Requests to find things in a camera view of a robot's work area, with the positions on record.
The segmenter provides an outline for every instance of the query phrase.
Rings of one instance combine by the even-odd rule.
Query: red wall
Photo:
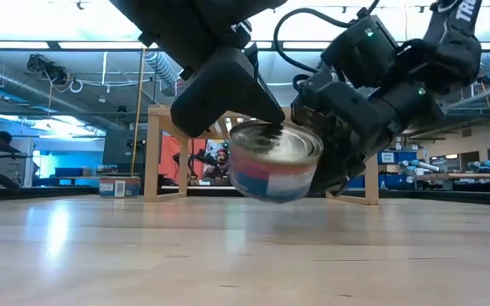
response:
[[[194,149],[194,153],[197,153],[200,149],[205,150],[204,139],[193,139],[188,142],[188,152],[191,153]],[[162,136],[162,156],[160,158],[160,164],[158,164],[158,173],[165,174],[167,178],[174,179],[178,182],[177,163],[174,161],[173,156],[180,152],[179,141],[171,136]],[[194,172],[201,179],[203,176],[203,164],[199,161],[194,161]]]

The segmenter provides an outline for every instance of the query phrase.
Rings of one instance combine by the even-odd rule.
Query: yellow pole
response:
[[[130,176],[134,176],[135,170],[135,155],[137,154],[137,133],[140,129],[140,113],[141,113],[141,97],[143,96],[143,75],[145,74],[145,48],[141,49],[139,86],[137,93],[137,110],[135,111],[135,126],[134,126],[134,143],[132,151],[132,167]]]

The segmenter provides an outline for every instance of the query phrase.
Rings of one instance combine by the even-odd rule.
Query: can label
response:
[[[237,161],[230,173],[234,187],[265,201],[294,201],[307,195],[316,167],[277,167]]]
[[[289,193],[303,191],[310,188],[315,169],[299,174],[270,174],[266,193],[269,196],[288,195]]]

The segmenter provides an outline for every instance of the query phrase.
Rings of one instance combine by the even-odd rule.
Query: black cable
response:
[[[373,12],[373,10],[378,6],[379,4],[379,1],[380,0],[374,0],[372,5],[370,5],[369,9],[367,10],[368,14],[371,14]],[[338,27],[342,27],[342,28],[349,28],[353,25],[353,23],[355,22],[355,20],[352,20],[351,22],[344,22],[344,21],[340,21],[340,20],[336,20],[326,14],[323,14],[317,10],[314,10],[312,8],[297,8],[293,11],[290,11],[288,12],[287,14],[285,14],[280,20],[279,22],[277,22],[277,25],[276,25],[276,28],[273,32],[273,43],[275,44],[275,49],[277,51],[277,53],[285,60],[287,61],[290,65],[293,65],[295,67],[298,67],[302,70],[305,70],[305,71],[308,71],[308,72],[311,72],[311,73],[317,73],[319,70],[317,68],[313,68],[313,67],[310,67],[304,63],[300,63],[298,62],[297,60],[295,59],[292,59],[290,58],[288,55],[285,54],[285,52],[282,50],[281,48],[281,44],[279,43],[279,31],[281,30],[281,26],[282,24],[288,20],[290,17],[296,15],[296,14],[301,14],[301,13],[306,13],[306,14],[312,14],[326,22],[328,22],[329,24],[332,24],[334,26],[338,26]],[[344,82],[345,81],[345,77],[343,76],[343,73],[341,71],[336,71],[336,74],[338,75],[338,79],[341,81],[341,82]]]
[[[335,69],[336,70],[336,76],[338,76],[338,81],[340,82],[345,82],[345,74],[342,72],[340,69]]]
[[[308,78],[310,78],[310,76],[305,75],[305,74],[298,74],[298,75],[294,76],[293,77],[293,88],[294,88],[294,90],[299,91],[299,83],[307,80]]]
[[[368,14],[371,14],[375,10],[375,8],[377,8],[379,1],[381,0],[373,0],[372,5],[370,5],[370,8],[367,10]]]

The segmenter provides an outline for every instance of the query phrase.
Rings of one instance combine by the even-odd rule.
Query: tin can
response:
[[[284,203],[307,195],[323,146],[310,130],[244,122],[230,132],[230,182],[245,196]]]

